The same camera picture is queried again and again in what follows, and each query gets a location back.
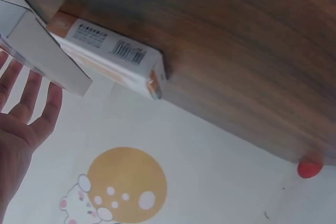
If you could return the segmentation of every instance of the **white dots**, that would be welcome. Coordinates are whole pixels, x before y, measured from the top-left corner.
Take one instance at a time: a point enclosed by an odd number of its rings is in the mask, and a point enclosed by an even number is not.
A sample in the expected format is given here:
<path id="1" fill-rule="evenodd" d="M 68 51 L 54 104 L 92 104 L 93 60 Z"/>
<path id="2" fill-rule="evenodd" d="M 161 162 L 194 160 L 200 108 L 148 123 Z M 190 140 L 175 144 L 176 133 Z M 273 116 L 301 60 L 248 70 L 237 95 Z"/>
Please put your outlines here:
<path id="1" fill-rule="evenodd" d="M 85 191 L 86 193 L 91 190 L 91 182 L 88 176 L 81 174 L 78 178 L 78 185 L 79 187 Z"/>
<path id="2" fill-rule="evenodd" d="M 113 219 L 111 211 L 105 207 L 98 208 L 97 213 L 100 219 L 104 221 L 111 221 Z"/>
<path id="3" fill-rule="evenodd" d="M 116 202 L 116 201 L 114 201 L 114 202 L 112 202 L 111 206 L 112 206 L 113 208 L 118 208 L 118 207 L 119 207 L 119 203 Z"/>
<path id="4" fill-rule="evenodd" d="M 122 194 L 122 199 L 127 201 L 130 199 L 130 196 L 128 194 Z"/>
<path id="5" fill-rule="evenodd" d="M 155 204 L 155 194 L 152 191 L 145 191 L 140 195 L 139 206 L 143 210 L 151 209 Z"/>
<path id="6" fill-rule="evenodd" d="M 114 195 L 114 188 L 111 187 L 111 186 L 109 186 L 109 187 L 107 188 L 107 194 L 110 195 L 110 196 Z"/>
<path id="7" fill-rule="evenodd" d="M 95 203 L 96 203 L 97 205 L 100 205 L 100 204 L 101 204 L 101 202 L 102 202 L 102 200 L 101 200 L 101 197 L 100 197 L 100 196 L 95 196 L 95 198 L 94 198 L 94 201 L 95 201 Z"/>

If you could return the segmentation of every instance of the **finger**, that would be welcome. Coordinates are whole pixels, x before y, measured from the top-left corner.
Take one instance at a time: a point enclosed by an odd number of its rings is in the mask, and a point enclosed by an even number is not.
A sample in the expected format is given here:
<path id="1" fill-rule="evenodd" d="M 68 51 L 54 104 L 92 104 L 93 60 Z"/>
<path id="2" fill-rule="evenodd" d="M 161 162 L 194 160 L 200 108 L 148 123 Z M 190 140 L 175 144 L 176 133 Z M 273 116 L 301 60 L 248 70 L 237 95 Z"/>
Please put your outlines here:
<path id="1" fill-rule="evenodd" d="M 37 135 L 38 143 L 33 143 L 36 148 L 54 131 L 56 121 L 62 106 L 62 89 L 50 83 L 47 103 L 41 117 L 36 119 L 30 127 Z"/>
<path id="2" fill-rule="evenodd" d="M 0 78 L 0 111 L 4 108 L 13 85 L 21 72 L 22 64 L 15 59 L 11 60 L 6 71 Z"/>
<path id="3" fill-rule="evenodd" d="M 0 69 L 4 66 L 4 64 L 6 63 L 8 59 L 8 54 L 1 51 L 0 52 Z"/>
<path id="4" fill-rule="evenodd" d="M 0 125 L 1 130 L 23 139 L 29 145 L 30 143 L 28 140 L 36 137 L 35 133 L 29 128 L 28 125 L 19 122 L 7 114 L 0 113 Z"/>
<path id="5" fill-rule="evenodd" d="M 32 118 L 35 108 L 38 91 L 40 90 L 42 76 L 38 73 L 29 72 L 26 86 L 23 90 L 20 102 L 12 108 L 10 115 L 23 123 L 28 123 Z"/>

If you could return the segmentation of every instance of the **wood grain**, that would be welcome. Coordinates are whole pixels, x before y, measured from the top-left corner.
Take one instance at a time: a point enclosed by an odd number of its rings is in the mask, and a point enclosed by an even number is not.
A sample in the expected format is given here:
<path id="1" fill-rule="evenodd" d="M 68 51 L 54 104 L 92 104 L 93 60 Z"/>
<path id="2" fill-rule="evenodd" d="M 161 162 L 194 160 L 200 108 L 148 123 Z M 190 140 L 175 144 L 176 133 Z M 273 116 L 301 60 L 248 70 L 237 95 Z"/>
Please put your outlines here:
<path id="1" fill-rule="evenodd" d="M 28 1 L 46 21 L 61 2 Z M 166 100 L 281 158 L 335 163 L 336 0 L 63 1 L 162 50 Z"/>

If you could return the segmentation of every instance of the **orange circle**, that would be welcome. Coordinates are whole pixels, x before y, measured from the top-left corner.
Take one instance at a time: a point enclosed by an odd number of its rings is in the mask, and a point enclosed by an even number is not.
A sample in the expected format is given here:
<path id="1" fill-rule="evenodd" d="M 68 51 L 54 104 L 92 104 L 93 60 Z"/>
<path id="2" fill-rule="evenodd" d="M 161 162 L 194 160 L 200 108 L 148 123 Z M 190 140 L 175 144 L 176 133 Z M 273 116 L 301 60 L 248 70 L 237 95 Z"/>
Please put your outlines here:
<path id="1" fill-rule="evenodd" d="M 88 196 L 94 207 L 108 208 L 117 222 L 138 223 L 152 218 L 167 194 L 160 165 L 136 148 L 118 147 L 102 153 L 90 165 L 88 177 L 92 184 Z M 100 204 L 95 202 L 97 196 Z"/>

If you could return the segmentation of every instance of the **hand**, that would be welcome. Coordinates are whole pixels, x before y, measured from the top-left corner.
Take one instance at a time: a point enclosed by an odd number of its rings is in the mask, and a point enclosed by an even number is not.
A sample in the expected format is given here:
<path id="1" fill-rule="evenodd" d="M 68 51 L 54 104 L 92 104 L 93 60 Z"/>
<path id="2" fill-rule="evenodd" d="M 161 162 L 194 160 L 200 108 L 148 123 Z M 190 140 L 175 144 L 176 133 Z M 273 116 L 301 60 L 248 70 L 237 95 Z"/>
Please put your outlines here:
<path id="1" fill-rule="evenodd" d="M 0 52 L 0 68 L 8 55 Z M 0 111 L 22 70 L 12 60 L 0 78 Z M 42 77 L 30 71 L 20 103 L 8 114 L 0 113 L 0 223 L 10 200 L 17 192 L 33 152 L 53 132 L 62 104 L 62 89 L 50 83 L 46 106 L 41 117 L 27 125 L 34 111 Z"/>

